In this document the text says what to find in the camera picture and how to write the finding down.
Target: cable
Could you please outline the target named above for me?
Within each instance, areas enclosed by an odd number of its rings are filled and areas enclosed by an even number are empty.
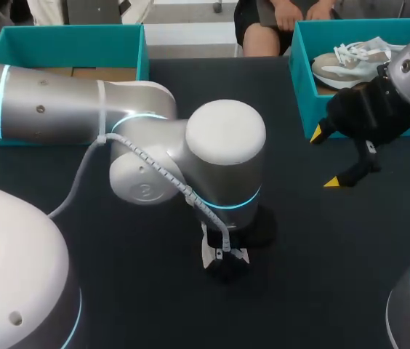
[[[170,181],[185,197],[188,202],[192,202],[194,206],[200,209],[220,230],[222,233],[222,250],[224,252],[230,252],[230,237],[229,237],[229,230],[226,224],[193,192],[193,190],[178,180],[171,172],[167,171],[163,168],[160,164],[158,164],[152,157],[150,157],[145,151],[136,147],[130,140],[125,137],[122,137],[116,133],[108,133],[106,135],[100,135],[96,141],[94,141],[88,148],[87,152],[84,154],[81,164],[77,170],[76,176],[73,181],[73,185],[71,186],[71,190],[61,205],[56,208],[52,213],[48,216],[54,219],[58,216],[61,212],[63,212],[69,204],[72,202],[74,197],[76,196],[76,192],[79,189],[81,184],[81,177],[87,168],[87,164],[89,163],[90,157],[92,156],[94,150],[101,145],[105,144],[106,140],[114,140],[121,144],[124,144],[128,147],[133,153],[139,156],[146,164],[153,167],[156,171],[158,171],[166,180]]]
[[[85,172],[87,165],[89,164],[89,160],[92,157],[94,150],[101,145],[104,145],[104,143],[96,140],[87,148],[87,151],[84,154],[84,157],[82,158],[81,164],[79,165],[79,168],[77,169],[76,176],[74,177],[73,185],[71,186],[71,189],[69,190],[68,196],[66,196],[65,200],[61,203],[61,205],[59,205],[59,207],[57,207],[53,212],[51,212],[48,215],[49,218],[54,219],[61,212],[63,212],[65,209],[68,208],[69,204],[74,199],[74,196],[76,196],[76,192],[79,189],[79,186],[81,184],[81,177],[83,173]]]
[[[128,147],[133,153],[139,156],[146,164],[153,167],[161,175],[171,182],[184,196],[188,202],[193,202],[194,206],[200,209],[220,230],[222,233],[222,250],[230,252],[229,230],[226,224],[193,192],[190,187],[178,180],[171,172],[167,171],[155,160],[153,160],[145,151],[136,147],[130,140],[116,133],[107,133],[108,140],[115,140]]]

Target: white sneaker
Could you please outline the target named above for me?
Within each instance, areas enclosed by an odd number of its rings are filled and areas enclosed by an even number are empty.
[[[378,65],[389,62],[405,46],[391,45],[380,37],[334,48],[334,53],[318,56],[312,64],[313,75],[334,89],[351,88],[370,82],[378,75]]]

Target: person's hand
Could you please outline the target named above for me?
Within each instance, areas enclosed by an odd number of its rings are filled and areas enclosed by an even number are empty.
[[[275,4],[275,17],[280,31],[294,31],[295,22],[304,17],[290,0],[280,0]]]
[[[331,8],[331,1],[319,1],[308,10],[306,20],[330,20]]]

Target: black tabletop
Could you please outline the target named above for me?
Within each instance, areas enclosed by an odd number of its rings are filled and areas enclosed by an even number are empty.
[[[100,149],[73,206],[57,219],[83,289],[91,349],[390,348],[385,306],[410,265],[410,138],[381,153],[383,172],[353,189],[323,188],[355,161],[347,140],[304,139],[285,58],[154,60],[182,118],[211,100],[256,108],[268,140],[261,201],[278,240],[222,285],[201,267],[201,231],[177,197],[116,198]],[[0,189],[45,212],[67,194],[80,147],[0,148]]]

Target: teal bin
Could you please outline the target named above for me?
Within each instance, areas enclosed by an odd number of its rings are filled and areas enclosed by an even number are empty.
[[[0,64],[24,68],[136,68],[148,80],[149,60],[143,25],[55,25],[5,27],[0,33]],[[0,140],[0,145],[28,145]]]
[[[310,61],[334,47],[380,36],[390,44],[410,43],[410,19],[303,21],[296,24],[289,69],[305,137],[310,139],[320,119],[326,117],[331,95],[319,95]],[[410,136],[410,130],[404,135]]]

